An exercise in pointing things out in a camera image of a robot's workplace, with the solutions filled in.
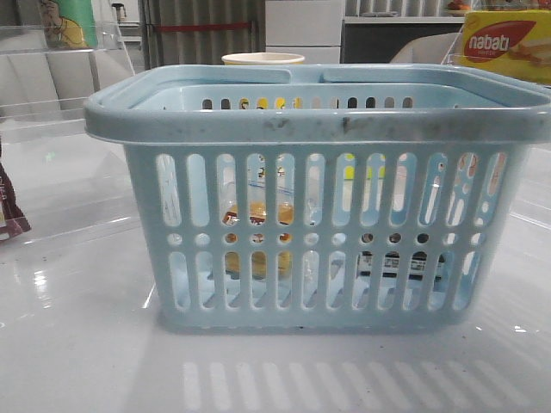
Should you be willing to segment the green cartoon bottle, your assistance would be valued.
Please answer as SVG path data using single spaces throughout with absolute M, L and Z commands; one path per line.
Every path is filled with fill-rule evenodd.
M 87 49 L 98 45 L 92 2 L 38 2 L 46 43 L 53 49 Z

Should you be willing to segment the fruit plate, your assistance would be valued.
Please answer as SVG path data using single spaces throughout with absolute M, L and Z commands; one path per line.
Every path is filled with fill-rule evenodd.
M 451 0 L 446 4 L 446 10 L 468 11 L 470 9 L 471 5 L 466 0 Z

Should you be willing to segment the white refrigerator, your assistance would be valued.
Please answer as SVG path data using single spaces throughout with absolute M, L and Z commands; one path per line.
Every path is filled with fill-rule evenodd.
M 343 20 L 343 1 L 267 1 L 265 50 L 299 54 L 308 64 L 338 64 Z

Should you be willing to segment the clear acrylic left shelf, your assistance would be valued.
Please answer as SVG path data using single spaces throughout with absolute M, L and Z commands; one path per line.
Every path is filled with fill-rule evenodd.
M 1 29 L 1 167 L 31 230 L 1 242 L 91 239 L 133 225 L 137 210 L 123 150 L 90 138 L 84 102 L 133 67 L 112 22 L 98 45 L 53 49 L 40 26 Z

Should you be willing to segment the light blue plastic basket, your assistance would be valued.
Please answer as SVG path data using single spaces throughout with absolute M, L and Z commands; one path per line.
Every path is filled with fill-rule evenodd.
M 453 65 L 171 65 L 90 96 L 177 327 L 435 328 L 480 295 L 550 91 Z

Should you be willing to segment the yellow popcorn cup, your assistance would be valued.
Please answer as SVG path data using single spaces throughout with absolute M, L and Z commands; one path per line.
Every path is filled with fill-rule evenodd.
M 224 55 L 224 65 L 298 65 L 305 57 L 294 53 L 281 52 L 242 52 Z

